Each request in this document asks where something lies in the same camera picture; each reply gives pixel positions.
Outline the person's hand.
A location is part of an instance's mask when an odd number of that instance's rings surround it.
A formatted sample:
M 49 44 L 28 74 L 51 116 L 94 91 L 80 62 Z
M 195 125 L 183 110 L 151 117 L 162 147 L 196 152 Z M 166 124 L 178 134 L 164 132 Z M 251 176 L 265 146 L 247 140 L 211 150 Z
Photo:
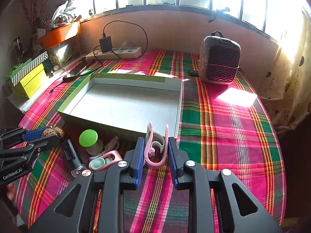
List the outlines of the person's hand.
M 9 200 L 13 200 L 15 193 L 16 193 L 16 189 L 15 189 L 15 184 L 14 183 L 10 183 L 9 185 L 6 186 L 7 188 L 7 198 Z

